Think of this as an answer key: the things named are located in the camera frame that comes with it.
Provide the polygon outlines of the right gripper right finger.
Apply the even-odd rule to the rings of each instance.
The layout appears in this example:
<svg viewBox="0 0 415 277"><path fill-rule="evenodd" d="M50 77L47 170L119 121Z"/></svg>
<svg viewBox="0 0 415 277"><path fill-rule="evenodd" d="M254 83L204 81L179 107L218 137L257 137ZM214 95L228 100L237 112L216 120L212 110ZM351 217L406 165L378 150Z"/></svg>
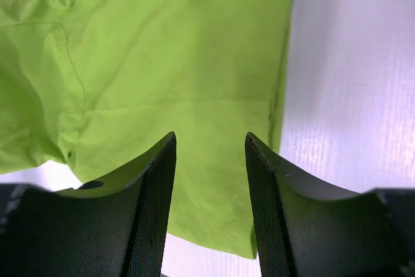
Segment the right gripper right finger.
<svg viewBox="0 0 415 277"><path fill-rule="evenodd" d="M414 275L412 188L335 186L253 133L245 154L263 276Z"/></svg>

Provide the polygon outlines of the lime green shorts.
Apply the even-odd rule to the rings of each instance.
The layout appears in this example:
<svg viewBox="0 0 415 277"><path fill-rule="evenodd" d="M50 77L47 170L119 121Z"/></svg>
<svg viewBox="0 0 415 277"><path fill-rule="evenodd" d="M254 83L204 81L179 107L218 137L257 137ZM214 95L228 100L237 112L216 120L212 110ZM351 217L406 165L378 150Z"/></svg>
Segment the lime green shorts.
<svg viewBox="0 0 415 277"><path fill-rule="evenodd" d="M292 0L1 0L1 172L82 182L177 137L170 234L253 259L244 138L278 149Z"/></svg>

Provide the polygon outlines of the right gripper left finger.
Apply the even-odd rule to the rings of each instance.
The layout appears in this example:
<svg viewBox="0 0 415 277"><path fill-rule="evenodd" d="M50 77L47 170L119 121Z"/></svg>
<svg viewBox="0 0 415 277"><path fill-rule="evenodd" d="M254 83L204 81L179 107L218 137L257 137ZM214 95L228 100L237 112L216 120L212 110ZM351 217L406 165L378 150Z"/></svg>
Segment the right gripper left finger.
<svg viewBox="0 0 415 277"><path fill-rule="evenodd" d="M159 276L176 136L78 189L1 185L2 276Z"/></svg>

